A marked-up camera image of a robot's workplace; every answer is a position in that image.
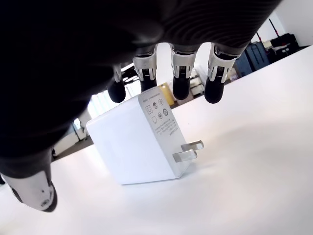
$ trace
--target white tabletop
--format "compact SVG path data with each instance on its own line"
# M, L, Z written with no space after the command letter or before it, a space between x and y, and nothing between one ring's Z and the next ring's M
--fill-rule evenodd
M0 187L0 235L313 232L313 47L173 110L204 149L179 180L120 186L94 146L52 164L53 213Z

